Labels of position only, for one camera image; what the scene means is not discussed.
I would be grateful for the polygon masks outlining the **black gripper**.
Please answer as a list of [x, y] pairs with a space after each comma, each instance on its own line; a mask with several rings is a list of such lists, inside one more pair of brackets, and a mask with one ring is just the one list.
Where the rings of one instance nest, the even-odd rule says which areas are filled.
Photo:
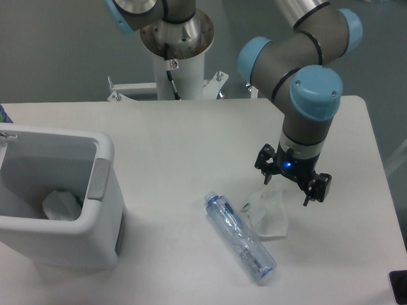
[[331, 175], [315, 172], [319, 154], [310, 159], [299, 159], [294, 154], [291, 148], [284, 151], [279, 145], [275, 150], [270, 144], [265, 144], [257, 155], [255, 168], [264, 176], [265, 185], [275, 175], [282, 175], [297, 183], [305, 193], [304, 206], [310, 201], [323, 202], [329, 193]]

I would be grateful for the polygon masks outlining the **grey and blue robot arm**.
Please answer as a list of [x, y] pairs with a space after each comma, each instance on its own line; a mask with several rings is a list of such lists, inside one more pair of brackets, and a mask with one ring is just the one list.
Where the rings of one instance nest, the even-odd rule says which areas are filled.
[[[323, 201], [331, 176], [315, 166], [340, 107], [343, 85], [328, 64], [360, 44], [360, 18], [334, 9], [329, 0], [275, 0], [293, 35], [282, 43], [265, 37], [248, 41], [237, 59], [243, 79], [283, 113], [277, 148], [266, 144], [255, 167], [266, 181], [282, 175], [296, 183], [307, 202]], [[156, 58], [156, 86], [161, 100], [199, 99], [204, 69], [188, 69], [202, 58], [214, 38], [210, 18], [196, 0], [104, 0], [123, 34], [138, 32]]]

